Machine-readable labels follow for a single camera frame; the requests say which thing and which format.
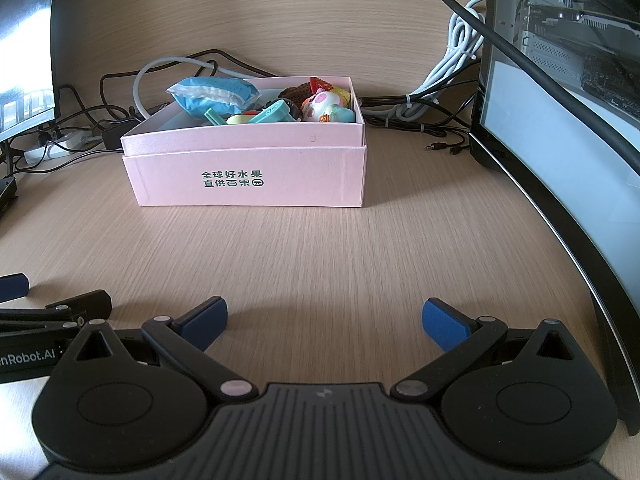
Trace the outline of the pink storage box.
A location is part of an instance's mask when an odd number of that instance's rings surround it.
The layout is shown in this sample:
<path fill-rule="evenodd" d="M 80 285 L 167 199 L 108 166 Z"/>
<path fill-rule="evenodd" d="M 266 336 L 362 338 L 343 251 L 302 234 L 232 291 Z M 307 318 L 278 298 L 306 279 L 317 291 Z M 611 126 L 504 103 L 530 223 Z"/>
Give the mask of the pink storage box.
<path fill-rule="evenodd" d="M 122 137 L 141 206 L 359 207 L 366 125 L 213 126 L 171 103 Z"/>

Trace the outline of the blue tissue pack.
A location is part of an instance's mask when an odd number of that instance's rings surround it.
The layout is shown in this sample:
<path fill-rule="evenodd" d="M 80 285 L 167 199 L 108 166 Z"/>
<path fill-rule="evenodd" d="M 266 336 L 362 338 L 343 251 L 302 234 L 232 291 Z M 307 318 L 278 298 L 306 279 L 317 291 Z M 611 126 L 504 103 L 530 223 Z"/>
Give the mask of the blue tissue pack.
<path fill-rule="evenodd" d="M 183 79 L 166 92 L 194 118 L 202 118 L 212 108 L 221 116 L 249 110 L 260 92 L 250 82 L 240 78 L 197 76 Z"/>

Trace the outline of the teal toy handle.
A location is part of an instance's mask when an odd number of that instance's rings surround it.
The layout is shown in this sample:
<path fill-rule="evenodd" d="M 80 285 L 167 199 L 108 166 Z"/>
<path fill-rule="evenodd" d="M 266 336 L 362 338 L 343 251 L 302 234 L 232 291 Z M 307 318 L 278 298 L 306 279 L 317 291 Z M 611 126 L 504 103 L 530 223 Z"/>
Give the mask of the teal toy handle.
<path fill-rule="evenodd" d="M 251 110 L 242 114 L 231 115 L 224 119 L 216 110 L 206 110 L 204 117 L 214 126 L 242 125 L 242 124 L 273 124 L 274 122 L 296 122 L 291 115 L 291 109 L 285 100 L 277 100 L 260 112 Z"/>

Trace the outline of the pink teal toy figure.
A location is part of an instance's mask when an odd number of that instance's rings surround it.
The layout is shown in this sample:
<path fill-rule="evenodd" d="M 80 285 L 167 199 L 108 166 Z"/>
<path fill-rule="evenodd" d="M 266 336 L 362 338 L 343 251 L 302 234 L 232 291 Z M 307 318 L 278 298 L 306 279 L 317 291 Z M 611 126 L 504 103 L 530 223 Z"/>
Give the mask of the pink teal toy figure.
<path fill-rule="evenodd" d="M 303 102 L 304 122 L 356 122 L 350 94 L 343 89 L 322 90 Z"/>

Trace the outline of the white power strip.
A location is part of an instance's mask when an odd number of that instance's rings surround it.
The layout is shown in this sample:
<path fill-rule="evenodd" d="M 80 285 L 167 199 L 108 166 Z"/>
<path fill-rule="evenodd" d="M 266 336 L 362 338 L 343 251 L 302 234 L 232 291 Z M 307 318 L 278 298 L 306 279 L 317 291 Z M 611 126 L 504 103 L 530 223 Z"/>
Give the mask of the white power strip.
<path fill-rule="evenodd" d="M 80 154 L 91 150 L 101 141 L 102 136 L 97 136 L 89 130 L 70 129 L 61 139 L 50 140 L 39 148 L 27 150 L 24 153 L 24 161 L 27 165 L 35 165 L 37 162 Z"/>

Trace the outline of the black power adapter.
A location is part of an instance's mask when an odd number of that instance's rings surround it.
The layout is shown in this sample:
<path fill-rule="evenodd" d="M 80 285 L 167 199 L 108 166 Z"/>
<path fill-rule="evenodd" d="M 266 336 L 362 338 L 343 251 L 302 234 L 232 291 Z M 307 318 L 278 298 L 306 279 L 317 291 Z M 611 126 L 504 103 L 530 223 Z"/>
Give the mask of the black power adapter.
<path fill-rule="evenodd" d="M 129 118 L 106 126 L 101 133 L 104 148 L 111 151 L 120 150 L 122 137 L 137 125 L 139 125 L 137 119 Z"/>

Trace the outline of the dark computer monitor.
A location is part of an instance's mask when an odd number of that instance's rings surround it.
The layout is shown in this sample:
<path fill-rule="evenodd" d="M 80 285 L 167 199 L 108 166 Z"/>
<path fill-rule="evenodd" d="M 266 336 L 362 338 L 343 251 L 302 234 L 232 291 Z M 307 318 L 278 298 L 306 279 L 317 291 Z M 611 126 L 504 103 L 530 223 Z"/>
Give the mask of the dark computer monitor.
<path fill-rule="evenodd" d="M 55 118 L 54 0 L 1 0 L 1 139 Z"/>

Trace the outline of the brown red round toy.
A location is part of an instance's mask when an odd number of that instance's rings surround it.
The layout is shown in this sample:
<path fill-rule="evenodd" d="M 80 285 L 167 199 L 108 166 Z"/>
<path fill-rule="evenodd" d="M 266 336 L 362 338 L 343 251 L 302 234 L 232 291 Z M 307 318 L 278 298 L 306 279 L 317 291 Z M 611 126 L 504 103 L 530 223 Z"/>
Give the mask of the brown red round toy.
<path fill-rule="evenodd" d="M 285 100 L 290 108 L 290 115 L 295 120 L 301 120 L 303 117 L 303 104 L 306 99 L 312 96 L 311 86 L 309 82 L 299 84 L 298 86 L 283 89 L 278 98 Z"/>

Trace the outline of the computer tower case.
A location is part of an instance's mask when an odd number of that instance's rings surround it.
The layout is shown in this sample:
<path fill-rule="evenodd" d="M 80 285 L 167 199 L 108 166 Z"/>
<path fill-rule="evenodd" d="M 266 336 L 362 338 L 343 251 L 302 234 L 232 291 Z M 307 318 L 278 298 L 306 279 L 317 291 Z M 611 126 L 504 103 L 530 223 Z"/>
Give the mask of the computer tower case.
<path fill-rule="evenodd" d="M 487 21 L 571 96 L 639 144 L 639 0 L 487 0 Z M 639 430 L 639 171 L 486 46 L 472 153 L 504 171 L 582 274 L 606 379 Z"/>

